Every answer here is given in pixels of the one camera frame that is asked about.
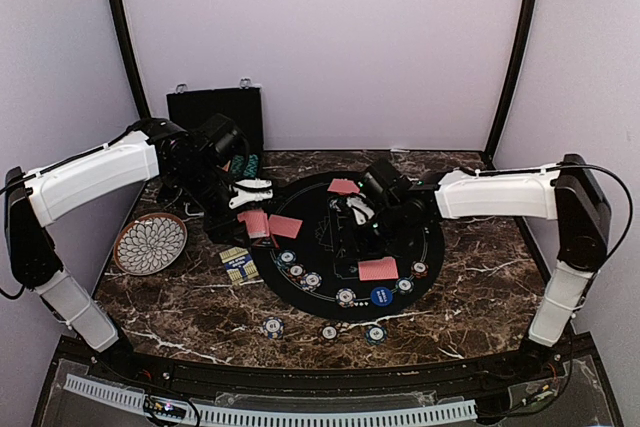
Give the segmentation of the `red triangular all-in button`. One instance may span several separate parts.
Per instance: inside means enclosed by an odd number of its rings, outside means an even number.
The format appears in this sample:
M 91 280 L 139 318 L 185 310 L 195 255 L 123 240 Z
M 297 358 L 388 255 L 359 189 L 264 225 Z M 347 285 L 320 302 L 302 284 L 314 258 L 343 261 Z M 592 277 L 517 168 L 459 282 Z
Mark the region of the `red triangular all-in button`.
M 255 248 L 268 248 L 268 249 L 278 249 L 279 244 L 273 237 L 263 237 L 256 239 L 252 246 Z

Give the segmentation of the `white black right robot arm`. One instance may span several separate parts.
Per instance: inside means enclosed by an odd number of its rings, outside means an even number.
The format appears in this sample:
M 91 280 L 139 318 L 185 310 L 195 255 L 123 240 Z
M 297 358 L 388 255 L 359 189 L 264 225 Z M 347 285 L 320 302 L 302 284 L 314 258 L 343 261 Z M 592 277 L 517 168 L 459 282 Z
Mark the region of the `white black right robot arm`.
M 357 192 L 329 205 L 347 219 L 347 251 L 364 258 L 394 254 L 412 240 L 412 229 L 465 217 L 534 217 L 557 223 L 556 267 L 529 326 L 528 343 L 510 360 L 521 381 L 534 379 L 589 283 L 609 257 L 611 207 L 584 159 L 567 154 L 556 164 L 506 171 L 455 169 L 418 180 L 389 161 L 371 164 Z

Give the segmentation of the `red card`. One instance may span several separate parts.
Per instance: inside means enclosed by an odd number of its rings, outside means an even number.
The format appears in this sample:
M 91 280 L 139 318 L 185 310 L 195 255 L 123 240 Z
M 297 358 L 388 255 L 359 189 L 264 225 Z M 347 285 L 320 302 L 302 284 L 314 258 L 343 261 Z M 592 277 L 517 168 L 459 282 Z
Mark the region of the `red card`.
M 303 221 L 296 218 L 290 218 L 272 214 L 269 216 L 270 233 L 275 236 L 295 239 L 303 225 Z
M 340 195 L 351 195 L 358 194 L 360 192 L 360 188 L 353 180 L 346 178 L 334 178 L 330 182 L 327 191 Z
M 381 259 L 361 261 L 358 263 L 358 276 L 362 282 L 396 280 L 399 278 L 396 260 L 394 257 L 387 256 Z

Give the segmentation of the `round black poker mat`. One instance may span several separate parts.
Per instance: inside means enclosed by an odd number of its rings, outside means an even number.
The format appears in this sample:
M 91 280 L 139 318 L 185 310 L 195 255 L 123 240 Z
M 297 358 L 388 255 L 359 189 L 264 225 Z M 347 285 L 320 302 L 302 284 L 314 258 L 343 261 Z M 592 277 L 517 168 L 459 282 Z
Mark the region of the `round black poker mat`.
M 330 320 L 363 321 L 392 315 L 420 300 L 435 284 L 444 260 L 444 236 L 440 224 L 418 228 L 415 243 L 402 256 L 378 254 L 366 256 L 361 261 L 381 259 L 391 256 L 396 260 L 399 278 L 409 278 L 414 290 L 401 295 L 396 290 L 396 280 L 365 281 L 359 280 L 358 263 L 348 267 L 336 267 L 334 264 L 334 235 L 340 227 L 347 227 L 345 216 L 330 207 L 329 202 L 340 195 L 327 191 L 334 178 L 346 178 L 357 181 L 361 174 L 357 172 L 329 172 L 312 175 L 295 181 L 284 187 L 274 206 L 268 208 L 269 214 L 296 218 L 303 225 L 295 239 L 277 236 L 278 249 L 253 248 L 252 257 L 260 276 L 286 303 L 299 310 Z M 315 291 L 303 291 L 301 278 L 288 276 L 288 268 L 276 265 L 276 257 L 283 250 L 296 254 L 296 263 L 302 265 L 306 273 L 317 272 L 322 276 L 322 284 Z M 411 267 L 414 262 L 428 265 L 428 275 L 416 278 Z M 394 293 L 390 306 L 378 307 L 370 300 L 373 288 L 384 286 Z M 351 308 L 340 307 L 335 299 L 341 288 L 352 289 L 357 296 L 356 304 Z

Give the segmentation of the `blue white chip stack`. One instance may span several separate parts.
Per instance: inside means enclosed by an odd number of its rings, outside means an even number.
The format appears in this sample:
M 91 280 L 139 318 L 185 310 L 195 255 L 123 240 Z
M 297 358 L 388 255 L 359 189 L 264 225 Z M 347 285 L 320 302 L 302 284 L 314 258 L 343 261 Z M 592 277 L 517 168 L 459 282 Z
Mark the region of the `blue white chip stack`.
M 284 334 L 284 322 L 279 317 L 267 317 L 262 323 L 262 333 L 269 339 L 280 339 Z

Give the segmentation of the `teal chip row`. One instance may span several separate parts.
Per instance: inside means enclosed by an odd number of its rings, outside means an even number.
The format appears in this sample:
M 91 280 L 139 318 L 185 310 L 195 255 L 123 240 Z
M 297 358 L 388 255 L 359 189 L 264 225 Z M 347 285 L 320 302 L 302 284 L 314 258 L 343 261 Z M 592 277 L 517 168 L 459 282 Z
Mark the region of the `teal chip row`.
M 260 166 L 260 158 L 257 154 L 251 154 L 248 157 L 248 162 L 244 170 L 244 175 L 247 177 L 255 177 L 258 173 Z
M 241 175 L 245 168 L 246 165 L 244 157 L 240 155 L 234 156 L 230 164 L 230 172 L 234 175 Z

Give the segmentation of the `black left frame post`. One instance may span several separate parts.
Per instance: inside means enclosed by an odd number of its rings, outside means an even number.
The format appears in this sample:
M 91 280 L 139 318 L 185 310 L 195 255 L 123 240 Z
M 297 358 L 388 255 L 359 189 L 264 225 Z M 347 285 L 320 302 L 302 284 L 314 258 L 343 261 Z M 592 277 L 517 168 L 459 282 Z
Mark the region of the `black left frame post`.
M 108 0 L 112 23 L 129 90 L 140 119 L 153 116 L 139 70 L 124 0 Z

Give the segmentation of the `red playing card deck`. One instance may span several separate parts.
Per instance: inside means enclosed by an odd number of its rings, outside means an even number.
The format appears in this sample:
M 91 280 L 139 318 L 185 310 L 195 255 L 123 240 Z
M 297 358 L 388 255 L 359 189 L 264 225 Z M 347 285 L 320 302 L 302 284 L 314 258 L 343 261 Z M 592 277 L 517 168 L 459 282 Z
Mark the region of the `red playing card deck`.
M 263 210 L 247 210 L 237 215 L 237 220 L 245 224 L 250 239 L 260 239 L 270 236 L 269 219 Z

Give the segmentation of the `orange chip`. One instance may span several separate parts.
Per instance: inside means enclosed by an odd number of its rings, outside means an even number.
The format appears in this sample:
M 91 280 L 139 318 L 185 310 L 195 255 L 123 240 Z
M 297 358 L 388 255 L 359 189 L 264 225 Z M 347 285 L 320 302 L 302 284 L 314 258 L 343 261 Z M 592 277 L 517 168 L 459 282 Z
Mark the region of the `orange chip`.
M 288 276 L 292 279 L 301 278 L 305 275 L 305 273 L 305 268 L 300 264 L 294 264 L 288 268 Z

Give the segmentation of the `white blue chip bottom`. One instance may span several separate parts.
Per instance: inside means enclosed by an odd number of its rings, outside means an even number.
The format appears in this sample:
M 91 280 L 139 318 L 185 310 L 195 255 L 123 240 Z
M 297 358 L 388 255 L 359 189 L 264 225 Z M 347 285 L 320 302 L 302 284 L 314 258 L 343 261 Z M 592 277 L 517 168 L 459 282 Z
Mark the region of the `white blue chip bottom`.
M 335 296 L 337 304 L 342 308 L 351 308 L 356 304 L 356 293 L 350 288 L 341 288 Z

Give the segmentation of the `brown white chip stack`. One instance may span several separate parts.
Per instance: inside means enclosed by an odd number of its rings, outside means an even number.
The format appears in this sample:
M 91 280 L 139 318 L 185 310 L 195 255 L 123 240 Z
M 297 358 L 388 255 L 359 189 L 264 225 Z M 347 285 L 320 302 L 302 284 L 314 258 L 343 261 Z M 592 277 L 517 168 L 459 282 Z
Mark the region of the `brown white chip stack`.
M 339 330 L 334 325 L 324 325 L 319 330 L 319 336 L 325 343 L 334 343 L 339 338 Z

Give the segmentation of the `blue small blind button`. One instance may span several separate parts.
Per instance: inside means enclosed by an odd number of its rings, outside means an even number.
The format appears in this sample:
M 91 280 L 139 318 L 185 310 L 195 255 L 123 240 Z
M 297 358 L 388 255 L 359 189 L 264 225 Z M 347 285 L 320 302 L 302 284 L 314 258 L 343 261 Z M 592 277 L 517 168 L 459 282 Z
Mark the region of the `blue small blind button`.
M 384 286 L 375 287 L 371 291 L 370 300 L 378 307 L 387 307 L 393 303 L 394 293 Z

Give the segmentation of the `gold blue card box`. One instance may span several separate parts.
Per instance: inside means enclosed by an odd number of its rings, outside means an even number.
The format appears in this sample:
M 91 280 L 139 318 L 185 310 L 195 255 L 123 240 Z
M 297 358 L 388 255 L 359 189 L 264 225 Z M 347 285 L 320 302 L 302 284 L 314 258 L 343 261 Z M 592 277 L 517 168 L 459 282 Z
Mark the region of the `gold blue card box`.
M 241 284 L 259 276 L 251 254 L 245 248 L 229 248 L 220 252 L 219 257 L 233 285 Z

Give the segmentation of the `floral ceramic plate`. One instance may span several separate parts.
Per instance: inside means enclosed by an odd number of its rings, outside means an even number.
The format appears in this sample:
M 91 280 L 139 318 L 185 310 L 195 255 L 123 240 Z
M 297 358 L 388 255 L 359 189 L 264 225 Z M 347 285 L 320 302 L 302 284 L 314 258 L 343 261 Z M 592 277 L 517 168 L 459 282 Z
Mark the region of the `floral ceramic plate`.
M 173 214 L 151 213 L 130 222 L 114 245 L 116 266 L 133 276 L 149 276 L 173 264 L 187 243 L 184 222 Z

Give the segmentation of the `black poker chip case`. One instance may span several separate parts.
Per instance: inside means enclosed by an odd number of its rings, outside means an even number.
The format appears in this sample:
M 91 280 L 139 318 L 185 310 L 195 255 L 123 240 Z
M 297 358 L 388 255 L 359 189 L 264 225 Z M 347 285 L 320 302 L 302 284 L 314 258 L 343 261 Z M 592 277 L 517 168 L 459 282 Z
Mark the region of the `black poker chip case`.
M 196 129 L 214 114 L 223 114 L 232 119 L 245 134 L 250 155 L 259 156 L 259 149 L 251 145 L 253 140 L 262 140 L 261 100 L 258 90 L 251 87 L 176 91 L 167 96 L 167 104 L 169 117 L 149 122 L 149 137 L 158 155 L 160 178 L 166 186 L 180 190 L 190 197 L 182 187 L 182 168 L 192 155 L 202 156 L 209 165 L 218 167 L 227 175 L 231 195 L 231 185 L 234 182 L 251 178 L 245 176 L 244 172 L 241 175 L 231 173 L 232 160 L 223 166 L 209 162 L 200 151 Z M 239 208 L 231 209 L 230 214 L 224 216 L 237 218 L 238 213 Z

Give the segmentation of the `teal chip row left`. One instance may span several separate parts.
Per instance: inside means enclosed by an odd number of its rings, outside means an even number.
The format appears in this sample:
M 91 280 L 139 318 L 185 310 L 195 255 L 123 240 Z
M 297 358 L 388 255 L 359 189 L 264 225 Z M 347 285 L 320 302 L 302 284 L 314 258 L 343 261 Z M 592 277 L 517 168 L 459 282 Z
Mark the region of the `teal chip row left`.
M 240 155 L 234 156 L 230 164 L 230 172 L 234 175 L 241 175 L 245 168 L 246 165 L 244 157 Z

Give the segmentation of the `teal chip row right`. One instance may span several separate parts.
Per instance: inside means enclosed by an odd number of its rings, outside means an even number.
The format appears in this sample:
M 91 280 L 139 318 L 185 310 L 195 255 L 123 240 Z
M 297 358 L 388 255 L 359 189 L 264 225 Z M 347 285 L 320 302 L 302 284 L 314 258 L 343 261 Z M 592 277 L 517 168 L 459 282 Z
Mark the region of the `teal chip row right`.
M 258 173 L 260 166 L 260 158 L 257 154 L 251 154 L 248 157 L 248 162 L 244 170 L 244 175 L 247 177 L 255 177 Z

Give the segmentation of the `teal blue chip stack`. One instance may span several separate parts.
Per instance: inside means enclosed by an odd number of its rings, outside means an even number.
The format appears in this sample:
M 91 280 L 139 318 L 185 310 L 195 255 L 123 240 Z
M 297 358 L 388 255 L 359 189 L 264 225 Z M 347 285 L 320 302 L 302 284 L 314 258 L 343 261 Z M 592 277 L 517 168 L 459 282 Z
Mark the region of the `teal blue chip stack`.
M 370 325 L 365 330 L 365 339 L 369 345 L 383 344 L 387 337 L 387 330 L 379 325 Z

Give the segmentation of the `red chip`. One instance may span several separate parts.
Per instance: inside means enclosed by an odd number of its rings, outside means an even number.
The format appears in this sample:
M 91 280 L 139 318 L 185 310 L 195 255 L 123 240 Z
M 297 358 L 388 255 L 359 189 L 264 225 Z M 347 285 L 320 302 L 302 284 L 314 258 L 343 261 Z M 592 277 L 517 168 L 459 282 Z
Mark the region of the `red chip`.
M 416 278 L 426 277 L 428 275 L 428 265 L 424 262 L 414 262 L 411 271 Z

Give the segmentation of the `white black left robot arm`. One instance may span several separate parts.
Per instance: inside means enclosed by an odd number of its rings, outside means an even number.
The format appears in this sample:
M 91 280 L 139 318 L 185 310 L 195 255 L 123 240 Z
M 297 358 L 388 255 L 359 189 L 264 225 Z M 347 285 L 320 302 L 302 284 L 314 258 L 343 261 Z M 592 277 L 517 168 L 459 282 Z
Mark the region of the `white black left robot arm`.
M 146 118 L 93 149 L 47 167 L 7 173 L 1 192 L 14 279 L 36 292 L 93 351 L 103 353 L 103 368 L 120 383 L 140 376 L 140 359 L 127 350 L 126 335 L 65 269 L 47 226 L 106 194 L 159 178 L 200 207 L 211 240 L 243 245 L 237 214 L 271 198 L 273 187 L 267 180 L 239 180 L 225 171 L 235 155 L 248 157 L 249 141 L 224 115 L 194 132 L 168 119 Z

